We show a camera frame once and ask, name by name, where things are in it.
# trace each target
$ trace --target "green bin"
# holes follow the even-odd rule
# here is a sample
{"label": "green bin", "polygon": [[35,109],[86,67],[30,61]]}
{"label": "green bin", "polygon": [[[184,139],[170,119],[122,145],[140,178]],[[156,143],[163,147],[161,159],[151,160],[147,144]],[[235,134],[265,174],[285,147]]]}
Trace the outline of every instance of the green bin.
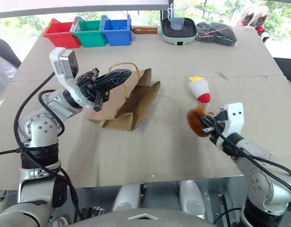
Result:
{"label": "green bin", "polygon": [[84,47],[105,46],[106,38],[101,32],[103,18],[101,20],[85,21],[77,17],[73,35],[77,36]]}

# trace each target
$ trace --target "red bin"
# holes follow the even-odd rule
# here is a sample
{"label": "red bin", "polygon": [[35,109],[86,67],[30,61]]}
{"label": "red bin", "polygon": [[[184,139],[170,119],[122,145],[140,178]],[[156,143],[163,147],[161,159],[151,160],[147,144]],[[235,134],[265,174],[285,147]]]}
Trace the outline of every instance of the red bin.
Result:
{"label": "red bin", "polygon": [[73,22],[61,23],[53,18],[43,36],[49,38],[55,46],[78,48],[81,46],[81,42],[72,34],[75,21],[76,19]]}

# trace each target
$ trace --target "paper bag handle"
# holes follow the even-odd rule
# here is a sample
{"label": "paper bag handle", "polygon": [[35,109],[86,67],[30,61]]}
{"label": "paper bag handle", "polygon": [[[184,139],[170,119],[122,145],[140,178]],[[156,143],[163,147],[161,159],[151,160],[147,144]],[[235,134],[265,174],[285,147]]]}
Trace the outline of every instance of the paper bag handle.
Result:
{"label": "paper bag handle", "polygon": [[157,119],[157,120],[175,122],[178,119],[178,115],[179,115],[179,107],[177,106],[175,100],[169,96],[166,96],[166,95],[157,95],[157,96],[168,98],[172,103],[174,103],[174,105],[175,105],[175,117],[174,118],[159,117],[159,116],[155,116],[155,115],[148,114],[148,113],[145,113],[142,115],[149,117],[149,118]]}
{"label": "paper bag handle", "polygon": [[138,74],[138,78],[140,79],[140,74],[139,74],[139,69],[137,67],[136,64],[132,63],[132,62],[120,62],[120,63],[117,63],[117,64],[114,64],[114,65],[111,65],[109,68],[108,68],[108,72],[112,71],[113,67],[117,66],[117,65],[126,65],[126,64],[130,64],[130,65],[133,65],[136,70],[137,70],[137,74]]}

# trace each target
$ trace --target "black bag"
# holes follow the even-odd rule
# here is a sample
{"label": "black bag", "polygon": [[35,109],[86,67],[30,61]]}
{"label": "black bag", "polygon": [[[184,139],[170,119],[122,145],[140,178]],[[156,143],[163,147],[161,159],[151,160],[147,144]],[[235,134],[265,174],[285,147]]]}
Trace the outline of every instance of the black bag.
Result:
{"label": "black bag", "polygon": [[233,46],[237,42],[234,31],[230,26],[221,23],[205,23],[201,22],[196,25],[197,40],[209,43],[218,43],[226,46]]}

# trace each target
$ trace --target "measuring cup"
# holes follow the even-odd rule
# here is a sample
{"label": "measuring cup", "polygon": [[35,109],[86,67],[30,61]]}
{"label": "measuring cup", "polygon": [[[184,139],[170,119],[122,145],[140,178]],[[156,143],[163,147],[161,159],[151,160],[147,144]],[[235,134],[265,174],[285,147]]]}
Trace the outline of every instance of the measuring cup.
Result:
{"label": "measuring cup", "polygon": [[172,29],[181,30],[183,28],[187,8],[188,6],[185,3],[170,4],[170,8],[168,8],[168,19]]}

